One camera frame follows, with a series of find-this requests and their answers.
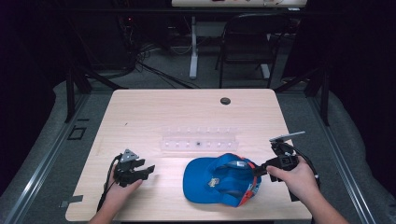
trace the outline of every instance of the finger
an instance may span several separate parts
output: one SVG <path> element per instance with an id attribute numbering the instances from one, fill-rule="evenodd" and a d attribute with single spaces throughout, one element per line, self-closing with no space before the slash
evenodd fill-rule
<path id="1" fill-rule="evenodd" d="M 306 160 L 302 156 L 297 156 L 298 162 L 306 163 Z"/>
<path id="2" fill-rule="evenodd" d="M 288 175 L 287 171 L 281 170 L 279 168 L 276 168 L 275 166 L 267 166 L 267 172 L 270 175 L 273 175 L 279 179 L 285 179 L 286 176 Z"/>
<path id="3" fill-rule="evenodd" d="M 142 179 L 138 179 L 134 183 L 132 183 L 131 185 L 127 186 L 126 188 L 128 189 L 128 191 L 133 192 L 136 189 L 138 189 L 140 187 L 140 185 L 142 185 L 142 183 L 143 183 L 143 180 Z"/>

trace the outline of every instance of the chair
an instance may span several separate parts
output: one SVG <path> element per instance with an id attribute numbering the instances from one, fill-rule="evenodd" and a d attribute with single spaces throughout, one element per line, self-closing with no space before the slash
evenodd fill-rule
<path id="1" fill-rule="evenodd" d="M 270 88 L 279 41 L 288 30 L 290 20 L 278 14 L 242 14 L 231 18 L 221 37 L 220 54 L 216 61 L 219 87 L 222 88 L 223 66 L 227 64 L 271 64 L 266 88 Z M 275 41 L 268 35 L 277 34 Z"/>

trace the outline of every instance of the human hand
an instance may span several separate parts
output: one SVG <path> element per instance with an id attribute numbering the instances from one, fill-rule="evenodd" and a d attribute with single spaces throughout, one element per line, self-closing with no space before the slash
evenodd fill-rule
<path id="1" fill-rule="evenodd" d="M 133 184 L 126 186 L 125 188 L 115 183 L 114 179 L 114 169 L 116 165 L 113 166 L 110 174 L 110 178 L 107 184 L 107 195 L 105 201 L 103 202 L 100 210 L 95 214 L 95 216 L 90 220 L 90 224 L 95 223 L 110 223 L 111 220 L 116 216 L 116 214 L 124 206 L 128 197 L 140 187 L 143 180 L 136 180 Z"/>
<path id="2" fill-rule="evenodd" d="M 118 185 L 115 183 L 114 179 L 114 170 L 116 168 L 116 165 L 113 166 L 110 174 L 110 178 L 108 181 L 108 192 L 106 195 L 106 199 L 104 202 L 105 205 L 110 205 L 117 211 L 119 211 L 125 202 L 128 200 L 129 196 L 140 187 L 140 185 L 143 183 L 143 180 L 139 179 L 136 180 L 134 183 L 131 185 L 126 186 L 125 188 Z"/>
<path id="3" fill-rule="evenodd" d="M 267 172 L 282 179 L 291 193 L 297 196 L 302 203 L 305 203 L 311 197 L 315 197 L 318 193 L 320 194 L 320 191 L 309 165 L 301 156 L 298 157 L 298 160 L 298 165 L 291 171 L 284 171 L 275 166 L 267 166 Z"/>

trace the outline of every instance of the wooden table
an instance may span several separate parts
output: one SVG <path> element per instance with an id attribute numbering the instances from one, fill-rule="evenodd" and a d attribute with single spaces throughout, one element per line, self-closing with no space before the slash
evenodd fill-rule
<path id="1" fill-rule="evenodd" d="M 220 99 L 231 100 L 223 105 Z M 269 139 L 289 133 L 271 90 L 122 90 L 115 91 L 96 135 L 74 196 L 69 221 L 86 221 L 94 216 L 114 157 L 131 149 L 146 159 L 141 168 L 155 164 L 155 171 L 134 192 L 116 220 L 275 220 L 309 219 L 300 202 L 292 203 L 286 185 L 262 177 L 257 195 L 241 207 L 191 203 L 184 197 L 182 178 L 189 161 L 217 157 L 224 151 L 166 151 L 161 147 L 164 130 L 179 128 L 234 129 L 239 156 L 262 164 L 272 159 Z"/>

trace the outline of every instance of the baseball cap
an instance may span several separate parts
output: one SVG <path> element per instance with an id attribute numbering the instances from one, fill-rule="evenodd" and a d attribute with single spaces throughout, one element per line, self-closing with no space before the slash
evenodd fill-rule
<path id="1" fill-rule="evenodd" d="M 238 207 L 252 198 L 262 178 L 253 175 L 257 165 L 226 153 L 189 162 L 183 175 L 184 196 L 193 203 L 224 203 Z"/>

